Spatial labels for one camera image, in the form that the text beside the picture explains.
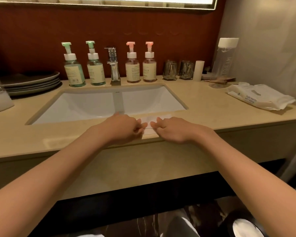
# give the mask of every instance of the bottle label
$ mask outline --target bottle label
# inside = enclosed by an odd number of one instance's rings
[[[144,80],[156,79],[157,63],[143,63]]]
[[[65,71],[68,76],[69,84],[77,85],[83,83],[82,76],[80,74],[80,69],[78,66],[65,66]]]
[[[139,63],[136,65],[126,64],[126,78],[128,81],[140,80]]]
[[[90,66],[88,65],[89,76],[91,79],[91,83],[102,83],[105,82],[105,75],[103,64]]]

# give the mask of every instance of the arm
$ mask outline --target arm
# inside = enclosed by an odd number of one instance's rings
[[[0,189],[0,237],[28,236],[102,148],[139,138],[146,126],[116,114]]]
[[[193,142],[205,149],[237,196],[270,237],[296,237],[296,190],[231,147],[212,129],[180,118],[157,119],[162,138]]]

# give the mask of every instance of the hand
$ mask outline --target hand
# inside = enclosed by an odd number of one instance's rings
[[[147,125],[147,123],[141,123],[141,119],[136,120],[128,115],[115,113],[97,126],[100,128],[98,131],[108,139],[109,145],[118,145],[141,138]]]
[[[157,134],[175,143],[196,142],[208,135],[217,135],[211,128],[190,123],[182,118],[171,117],[170,119],[157,118],[157,122],[150,122],[151,127]]]

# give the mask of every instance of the faucet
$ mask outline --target faucet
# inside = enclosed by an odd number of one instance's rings
[[[111,67],[111,78],[113,82],[121,81],[120,73],[118,72],[118,61],[115,47],[105,47],[109,51],[109,60],[107,61]]]

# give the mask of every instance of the gray plate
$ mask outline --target gray plate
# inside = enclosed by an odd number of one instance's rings
[[[55,71],[54,73],[48,75],[32,75],[26,76],[22,74],[16,74],[11,76],[5,76],[0,79],[4,87],[19,87],[19,86],[28,86],[39,83],[44,83],[46,81],[51,81],[59,76],[59,72]]]
[[[29,86],[19,86],[19,87],[5,87],[7,92],[15,92],[15,91],[28,91],[33,90],[41,87],[46,87],[55,83],[59,83],[60,79],[56,77],[56,79],[53,79],[51,81],[47,81],[44,83],[36,84],[36,85],[29,85]]]
[[[36,93],[40,93],[43,91],[53,89],[54,87],[58,86],[60,83],[61,82],[58,82],[56,84],[52,84],[50,86],[42,87],[42,88],[38,88],[38,89],[34,89],[34,90],[9,92],[8,94],[9,94],[9,96],[23,96],[23,95],[36,94]]]

